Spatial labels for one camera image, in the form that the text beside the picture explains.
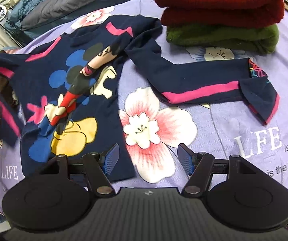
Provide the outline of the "navy cartoon print child shirt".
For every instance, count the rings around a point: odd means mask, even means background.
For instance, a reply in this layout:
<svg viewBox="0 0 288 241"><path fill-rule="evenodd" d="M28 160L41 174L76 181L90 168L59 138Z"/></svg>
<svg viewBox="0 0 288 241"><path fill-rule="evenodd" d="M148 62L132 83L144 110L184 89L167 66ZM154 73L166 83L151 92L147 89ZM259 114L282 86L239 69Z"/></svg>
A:
<svg viewBox="0 0 288 241"><path fill-rule="evenodd" d="M25 120L0 94L0 140L21 144L25 175L53 156L81 157L120 147L110 179L157 183L175 173L170 148L198 129L182 104L243 101L263 124L279 95L248 58L173 64L156 42L157 18L110 16L64 33L28 54L0 53Z"/></svg>

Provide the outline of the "purple floral bed sheet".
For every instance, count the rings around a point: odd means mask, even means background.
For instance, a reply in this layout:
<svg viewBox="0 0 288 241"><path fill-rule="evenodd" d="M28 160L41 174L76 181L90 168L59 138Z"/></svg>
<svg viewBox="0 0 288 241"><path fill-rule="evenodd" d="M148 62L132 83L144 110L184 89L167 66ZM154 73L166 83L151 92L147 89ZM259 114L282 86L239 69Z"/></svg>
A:
<svg viewBox="0 0 288 241"><path fill-rule="evenodd" d="M160 20L162 9L154 0L131 0L100 9L46 32L14 54L28 54L64 33L70 34L81 27L101 24L114 15L142 15ZM268 124L263 124L243 101L185 103L181 108L191 114L198 129L194 142L187 146L193 151L205 151L219 159L228 159L233 154L239 155L288 189L288 14L284 15L277 26L279 41L275 51L268 55L223 47L176 46L166 40L164 26L155 40L161 48L162 57L173 64L248 58L264 70L279 95L277 111ZM112 181L110 174L109 180L116 189L121 187L183 188L187 176L178 160L177 148L178 146L170 148L175 162L175 173L171 177L157 183L149 183L140 175ZM0 213L3 211L1 203L5 193L28 175L25 175L22 169L20 142L9 145L0 140Z"/></svg>

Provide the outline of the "green folded fleece garment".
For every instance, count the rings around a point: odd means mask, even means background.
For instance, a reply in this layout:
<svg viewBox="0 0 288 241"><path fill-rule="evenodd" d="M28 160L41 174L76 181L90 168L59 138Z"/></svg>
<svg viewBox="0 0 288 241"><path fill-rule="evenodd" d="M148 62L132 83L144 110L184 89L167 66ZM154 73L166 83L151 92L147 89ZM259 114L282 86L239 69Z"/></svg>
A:
<svg viewBox="0 0 288 241"><path fill-rule="evenodd" d="M264 28L237 28L223 25L192 24L167 27L166 40L179 46L223 47L258 54L271 54L279 41L276 24Z"/></svg>

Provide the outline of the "teal blue blanket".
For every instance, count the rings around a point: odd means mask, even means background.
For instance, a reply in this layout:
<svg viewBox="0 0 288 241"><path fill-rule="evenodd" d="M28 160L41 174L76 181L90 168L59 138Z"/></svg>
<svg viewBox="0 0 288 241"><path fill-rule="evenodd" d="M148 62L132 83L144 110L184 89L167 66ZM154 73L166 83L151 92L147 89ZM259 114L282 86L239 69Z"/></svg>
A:
<svg viewBox="0 0 288 241"><path fill-rule="evenodd" d="M9 15L4 17L4 27L9 32L20 30L23 19L43 1L45 0L20 0Z"/></svg>

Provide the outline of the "red knitted folded sweater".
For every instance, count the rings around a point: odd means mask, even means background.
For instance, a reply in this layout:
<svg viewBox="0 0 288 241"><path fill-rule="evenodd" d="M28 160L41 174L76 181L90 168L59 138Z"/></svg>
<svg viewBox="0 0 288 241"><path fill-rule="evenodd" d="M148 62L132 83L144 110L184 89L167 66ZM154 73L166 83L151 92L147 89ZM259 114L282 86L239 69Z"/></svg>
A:
<svg viewBox="0 0 288 241"><path fill-rule="evenodd" d="M200 23L263 28L284 17L284 0L154 0L164 8L161 22L179 27Z"/></svg>

